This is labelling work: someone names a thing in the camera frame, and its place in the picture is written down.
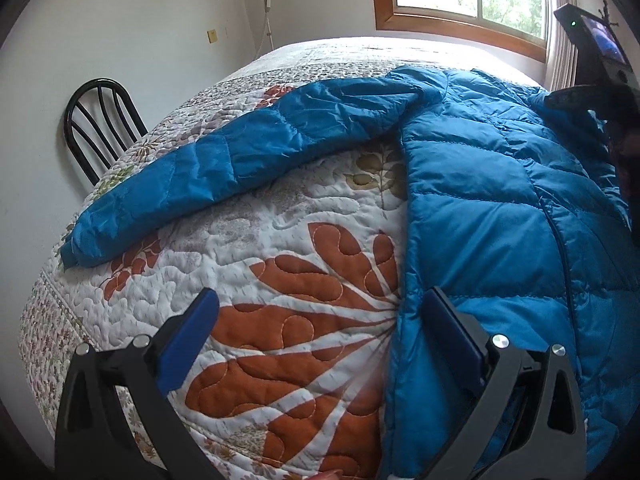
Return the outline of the wooden coat rack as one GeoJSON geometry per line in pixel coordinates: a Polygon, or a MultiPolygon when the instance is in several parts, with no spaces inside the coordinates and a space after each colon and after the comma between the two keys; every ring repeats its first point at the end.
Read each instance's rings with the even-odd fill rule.
{"type": "Polygon", "coordinates": [[[602,0],[602,6],[598,9],[600,18],[609,28],[618,27],[620,24],[614,22],[611,18],[610,7],[608,6],[608,0],[602,0]]]}

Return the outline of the floral quilted bedspread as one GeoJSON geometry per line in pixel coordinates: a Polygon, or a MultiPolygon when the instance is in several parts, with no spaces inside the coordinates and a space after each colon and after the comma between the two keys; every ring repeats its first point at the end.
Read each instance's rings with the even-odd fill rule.
{"type": "Polygon", "coordinates": [[[169,402],[229,479],[380,470],[384,380],[404,299],[407,185],[394,138],[295,169],[92,269],[51,252],[20,353],[53,429],[73,351],[153,335],[203,288],[220,301],[169,402]]]}

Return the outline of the beige side window curtain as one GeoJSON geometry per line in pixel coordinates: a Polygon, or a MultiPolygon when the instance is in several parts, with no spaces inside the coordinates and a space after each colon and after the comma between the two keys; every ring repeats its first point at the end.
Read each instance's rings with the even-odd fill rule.
{"type": "Polygon", "coordinates": [[[547,0],[544,88],[549,91],[571,87],[575,83],[578,52],[568,39],[564,28],[553,15],[555,10],[567,3],[576,6],[577,0],[547,0]]]}

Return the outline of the yellow wall outlet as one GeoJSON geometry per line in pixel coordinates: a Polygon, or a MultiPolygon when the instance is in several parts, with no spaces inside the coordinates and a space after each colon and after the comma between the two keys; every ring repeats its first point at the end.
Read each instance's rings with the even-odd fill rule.
{"type": "Polygon", "coordinates": [[[207,39],[210,44],[214,44],[218,40],[217,32],[215,29],[211,29],[207,32],[207,39]]]}

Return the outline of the blue puffer jacket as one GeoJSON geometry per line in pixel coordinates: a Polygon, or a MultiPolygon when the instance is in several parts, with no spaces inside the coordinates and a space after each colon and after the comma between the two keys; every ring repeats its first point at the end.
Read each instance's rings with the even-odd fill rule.
{"type": "Polygon", "coordinates": [[[596,469],[639,405],[639,251],[599,125],[550,110],[539,88],[398,67],[292,89],[98,197],[63,266],[109,263],[172,222],[387,138],[405,163],[407,240],[374,478],[420,474],[471,407],[422,318],[434,286],[488,333],[565,348],[596,469]]]}

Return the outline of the black metal chair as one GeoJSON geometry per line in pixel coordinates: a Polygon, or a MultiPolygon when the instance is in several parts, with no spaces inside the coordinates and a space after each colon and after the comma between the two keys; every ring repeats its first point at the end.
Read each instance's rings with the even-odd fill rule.
{"type": "Polygon", "coordinates": [[[62,121],[65,144],[92,185],[148,134],[127,89],[110,78],[82,84],[67,101],[62,121]]]}

